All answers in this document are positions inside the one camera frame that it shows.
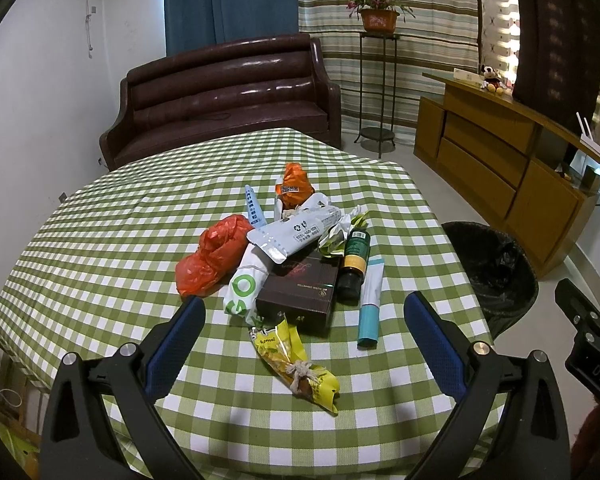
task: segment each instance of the bottle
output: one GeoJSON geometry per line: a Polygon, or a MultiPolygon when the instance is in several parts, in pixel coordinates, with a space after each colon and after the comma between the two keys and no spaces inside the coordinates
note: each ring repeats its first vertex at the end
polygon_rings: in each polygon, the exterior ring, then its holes
{"type": "Polygon", "coordinates": [[[360,300],[370,243],[371,236],[365,229],[356,227],[349,233],[344,247],[344,261],[336,282],[336,295],[341,303],[357,303],[360,300]]]}

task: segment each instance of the cabinet drawer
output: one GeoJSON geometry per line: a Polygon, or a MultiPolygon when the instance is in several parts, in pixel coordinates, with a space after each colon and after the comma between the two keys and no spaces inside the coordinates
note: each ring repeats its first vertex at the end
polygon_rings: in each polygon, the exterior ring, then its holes
{"type": "Polygon", "coordinates": [[[445,137],[489,166],[513,187],[520,184],[525,173],[526,156],[506,142],[452,113],[446,115],[445,137]]]}
{"type": "Polygon", "coordinates": [[[574,192],[532,160],[507,217],[507,229],[542,264],[564,237],[577,205],[574,192]]]}
{"type": "Polygon", "coordinates": [[[415,144],[417,149],[422,150],[430,158],[438,156],[444,121],[445,111],[430,99],[421,97],[415,144]]]}
{"type": "Polygon", "coordinates": [[[487,96],[477,96],[447,85],[445,108],[491,132],[521,153],[531,149],[535,123],[487,96]]]}
{"type": "Polygon", "coordinates": [[[483,208],[488,208],[499,219],[505,217],[515,191],[483,163],[443,138],[440,140],[438,164],[483,202],[483,208]]]}

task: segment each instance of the black trash bag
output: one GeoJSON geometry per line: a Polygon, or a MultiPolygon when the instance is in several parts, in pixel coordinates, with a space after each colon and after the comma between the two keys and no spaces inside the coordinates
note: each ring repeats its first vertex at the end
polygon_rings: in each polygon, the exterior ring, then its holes
{"type": "Polygon", "coordinates": [[[525,251],[509,235],[476,222],[442,224],[494,339],[518,322],[538,296],[525,251]]]}

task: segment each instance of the sofa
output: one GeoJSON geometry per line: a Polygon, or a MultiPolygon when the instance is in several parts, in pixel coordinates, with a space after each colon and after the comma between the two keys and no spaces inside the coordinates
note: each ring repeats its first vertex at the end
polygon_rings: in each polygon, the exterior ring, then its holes
{"type": "Polygon", "coordinates": [[[340,88],[309,34],[232,41],[130,70],[120,113],[100,136],[109,170],[173,148],[289,127],[335,148],[340,88]]]}

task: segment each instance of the sofa seat cushion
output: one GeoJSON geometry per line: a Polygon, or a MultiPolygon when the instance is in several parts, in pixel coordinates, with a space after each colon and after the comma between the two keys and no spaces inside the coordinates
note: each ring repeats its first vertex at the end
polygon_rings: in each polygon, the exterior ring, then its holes
{"type": "Polygon", "coordinates": [[[156,153],[205,140],[268,128],[293,128],[320,140],[329,125],[327,113],[309,101],[288,101],[232,108],[143,132],[115,157],[117,167],[156,153]]]}

